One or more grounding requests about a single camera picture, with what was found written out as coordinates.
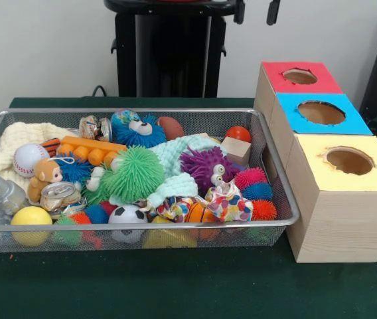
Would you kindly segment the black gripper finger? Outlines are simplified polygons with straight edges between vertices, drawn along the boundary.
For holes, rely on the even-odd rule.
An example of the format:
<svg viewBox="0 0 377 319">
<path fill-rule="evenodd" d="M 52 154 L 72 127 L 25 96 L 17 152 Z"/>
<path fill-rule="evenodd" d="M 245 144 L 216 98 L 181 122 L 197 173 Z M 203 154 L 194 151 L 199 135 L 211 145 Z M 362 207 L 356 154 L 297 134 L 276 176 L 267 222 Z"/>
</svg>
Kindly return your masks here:
<svg viewBox="0 0 377 319">
<path fill-rule="evenodd" d="M 245 2 L 244 0 L 235 0 L 234 4 L 234 22 L 242 24 L 244 22 Z"/>
<path fill-rule="evenodd" d="M 279 13 L 280 0 L 271 0 L 267 12 L 267 24 L 272 26 L 276 24 Z"/>
</svg>

